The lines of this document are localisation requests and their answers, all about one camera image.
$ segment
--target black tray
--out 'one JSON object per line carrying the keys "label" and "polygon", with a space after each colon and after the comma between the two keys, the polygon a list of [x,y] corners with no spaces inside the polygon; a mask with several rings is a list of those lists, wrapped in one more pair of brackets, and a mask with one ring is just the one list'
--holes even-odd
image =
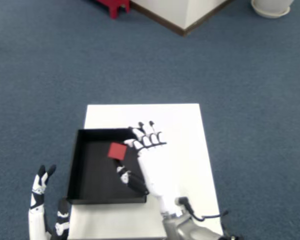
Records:
{"label": "black tray", "polygon": [[[145,203],[146,196],[121,182],[114,161],[108,157],[112,142],[122,143],[134,138],[127,128],[78,130],[67,200],[71,204]],[[122,163],[143,178],[134,149],[127,148]]]}

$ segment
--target brown baseboard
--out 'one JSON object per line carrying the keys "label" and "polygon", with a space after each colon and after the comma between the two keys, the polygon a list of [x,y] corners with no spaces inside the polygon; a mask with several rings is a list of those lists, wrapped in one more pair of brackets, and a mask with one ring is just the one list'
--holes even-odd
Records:
{"label": "brown baseboard", "polygon": [[161,16],[155,14],[154,12],[144,8],[143,6],[140,6],[139,4],[131,1],[130,6],[131,8],[135,9],[139,13],[142,13],[146,15],[148,18],[156,21],[157,23],[161,24],[162,26],[166,27],[167,29],[170,29],[171,31],[175,32],[176,34],[180,36],[187,36],[190,32],[192,32],[194,29],[199,27],[203,22],[211,18],[213,15],[221,11],[224,7],[226,7],[228,4],[233,2],[234,0],[226,0],[225,2],[221,3],[219,6],[217,6],[215,9],[208,12],[206,15],[198,19],[196,22],[188,26],[186,29],[183,29],[174,23],[162,18]]}

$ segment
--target black cable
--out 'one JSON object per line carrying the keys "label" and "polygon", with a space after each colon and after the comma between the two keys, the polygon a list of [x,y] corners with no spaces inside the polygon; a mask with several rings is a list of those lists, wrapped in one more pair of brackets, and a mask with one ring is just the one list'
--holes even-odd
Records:
{"label": "black cable", "polygon": [[203,222],[206,219],[215,219],[215,218],[221,218],[225,215],[227,215],[229,212],[226,210],[221,214],[218,215],[211,215],[211,216],[201,216],[201,218],[197,217],[195,215],[195,211],[193,210],[193,208],[191,207],[190,203],[189,203],[189,199],[186,196],[183,197],[179,197],[178,198],[178,203],[180,205],[183,205],[185,207],[185,209],[189,212],[189,214],[197,221],[199,222]]}

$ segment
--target red object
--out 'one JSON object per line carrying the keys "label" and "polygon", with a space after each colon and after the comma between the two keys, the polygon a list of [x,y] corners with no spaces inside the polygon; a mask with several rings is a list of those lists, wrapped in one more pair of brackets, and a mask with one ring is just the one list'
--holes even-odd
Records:
{"label": "red object", "polygon": [[126,151],[126,145],[112,142],[109,148],[108,157],[111,159],[118,159],[123,161],[125,159]]}
{"label": "red object", "polygon": [[118,8],[121,5],[125,6],[125,11],[128,13],[130,11],[130,0],[96,0],[109,7],[110,17],[112,19],[117,18]]}

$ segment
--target flower pot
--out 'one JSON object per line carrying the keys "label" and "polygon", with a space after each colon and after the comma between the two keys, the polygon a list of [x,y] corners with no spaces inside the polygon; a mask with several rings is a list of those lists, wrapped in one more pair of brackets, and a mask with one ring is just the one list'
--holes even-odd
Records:
{"label": "flower pot", "polygon": [[255,12],[262,17],[276,19],[290,12],[294,0],[251,0]]}

